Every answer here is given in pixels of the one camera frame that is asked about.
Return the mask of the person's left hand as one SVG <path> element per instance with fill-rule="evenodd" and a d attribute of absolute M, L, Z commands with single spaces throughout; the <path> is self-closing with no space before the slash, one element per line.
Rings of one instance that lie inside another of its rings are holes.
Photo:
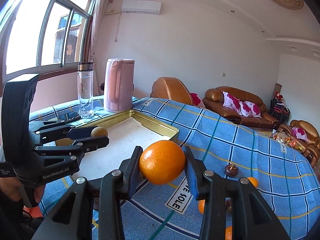
<path fill-rule="evenodd" d="M 1 178 L 0 180 L 1 191 L 11 200 L 20 201 L 21 194 L 19 188 L 22 187 L 21 182 L 16 177 Z M 45 185 L 39 186 L 35 189 L 34 198 L 39 203 L 44 195 Z"/>

